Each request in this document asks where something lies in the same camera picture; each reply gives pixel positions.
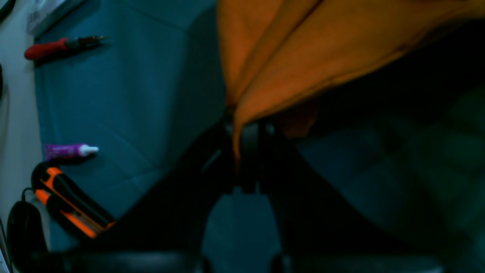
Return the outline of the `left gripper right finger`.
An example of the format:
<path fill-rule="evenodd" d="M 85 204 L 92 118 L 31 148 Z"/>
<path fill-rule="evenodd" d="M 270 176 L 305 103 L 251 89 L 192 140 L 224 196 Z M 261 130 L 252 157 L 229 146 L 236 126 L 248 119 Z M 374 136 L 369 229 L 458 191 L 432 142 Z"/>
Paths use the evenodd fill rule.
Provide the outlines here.
<path fill-rule="evenodd" d="M 399 238 L 363 216 L 272 123 L 241 131 L 241 187 L 256 182 L 274 213 L 282 252 L 272 273 L 469 273 L 450 244 Z"/>

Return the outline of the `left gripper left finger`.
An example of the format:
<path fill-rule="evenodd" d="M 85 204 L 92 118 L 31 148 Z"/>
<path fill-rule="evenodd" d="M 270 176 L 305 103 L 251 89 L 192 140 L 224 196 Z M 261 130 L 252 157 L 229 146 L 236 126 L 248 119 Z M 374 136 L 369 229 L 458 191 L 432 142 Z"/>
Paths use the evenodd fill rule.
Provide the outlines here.
<path fill-rule="evenodd" d="M 74 250 L 33 256 L 22 273 L 204 273 L 206 220 L 232 174 L 232 126 L 219 122 L 111 228 Z"/>

